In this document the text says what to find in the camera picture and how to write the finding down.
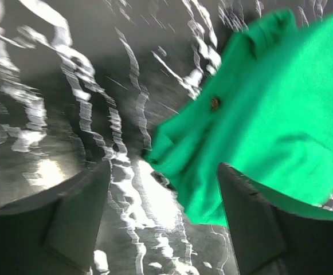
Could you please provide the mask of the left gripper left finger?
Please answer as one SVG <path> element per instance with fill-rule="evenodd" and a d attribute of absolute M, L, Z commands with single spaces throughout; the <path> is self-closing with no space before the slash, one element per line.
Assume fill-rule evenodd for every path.
<path fill-rule="evenodd" d="M 107 200 L 108 161 L 0 208 L 0 274 L 87 274 Z"/>

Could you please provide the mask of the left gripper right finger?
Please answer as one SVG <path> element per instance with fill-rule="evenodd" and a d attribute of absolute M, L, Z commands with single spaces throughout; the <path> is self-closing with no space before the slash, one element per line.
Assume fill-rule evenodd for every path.
<path fill-rule="evenodd" d="M 240 274 L 333 274 L 333 211 L 217 169 Z"/>

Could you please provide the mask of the green t shirt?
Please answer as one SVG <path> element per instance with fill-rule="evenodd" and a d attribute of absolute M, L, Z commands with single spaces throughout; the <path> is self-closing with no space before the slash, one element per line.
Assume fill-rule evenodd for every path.
<path fill-rule="evenodd" d="M 145 160 L 194 224 L 228 224 L 217 167 L 309 205 L 333 194 L 333 14 L 280 9 L 234 33 L 201 94 L 160 123 Z"/>

